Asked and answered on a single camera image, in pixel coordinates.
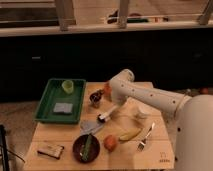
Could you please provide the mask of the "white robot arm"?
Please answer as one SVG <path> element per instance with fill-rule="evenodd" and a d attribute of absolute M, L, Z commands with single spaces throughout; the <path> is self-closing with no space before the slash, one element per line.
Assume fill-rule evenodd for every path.
<path fill-rule="evenodd" d="M 123 105 L 128 97 L 177 120 L 175 171 L 213 171 L 213 95 L 189 96 L 134 82 L 124 69 L 109 81 L 112 101 Z"/>

